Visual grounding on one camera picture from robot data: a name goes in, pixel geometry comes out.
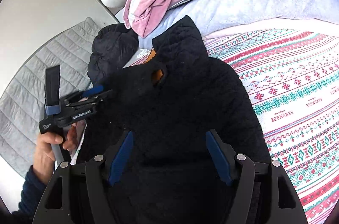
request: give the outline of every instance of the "light blue blanket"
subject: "light blue blanket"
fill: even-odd
[[[151,49],[152,39],[185,15],[192,18],[202,36],[240,24],[271,18],[319,19],[339,24],[339,0],[192,0],[167,11],[158,27],[140,48]]]

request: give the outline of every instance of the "quilted gray fabric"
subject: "quilted gray fabric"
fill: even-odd
[[[100,28],[91,18],[40,47],[19,69],[0,99],[0,155],[21,176],[33,162],[44,114],[45,69],[61,65],[60,95],[90,86],[87,66]]]

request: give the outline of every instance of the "metal screw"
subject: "metal screw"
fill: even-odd
[[[62,162],[61,164],[60,164],[60,167],[61,168],[65,168],[65,167],[67,167],[68,166],[68,162]]]
[[[244,154],[238,154],[237,155],[237,159],[240,160],[240,161],[244,161],[246,159],[246,156]]]
[[[273,160],[272,165],[275,166],[275,167],[280,167],[281,164],[278,160]]]
[[[104,159],[104,156],[102,156],[101,154],[97,155],[96,157],[94,157],[94,160],[97,162],[100,162]]]

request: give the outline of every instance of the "jacket sleeve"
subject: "jacket sleeve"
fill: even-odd
[[[35,211],[38,207],[46,185],[42,183],[34,174],[31,166],[26,174],[22,187],[19,210],[12,215],[20,223],[32,223]]]

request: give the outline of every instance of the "white wall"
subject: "white wall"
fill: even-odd
[[[115,23],[96,0],[2,0],[0,3],[0,96],[21,65],[46,41],[91,17]],[[23,178],[0,158],[0,195],[17,209]]]

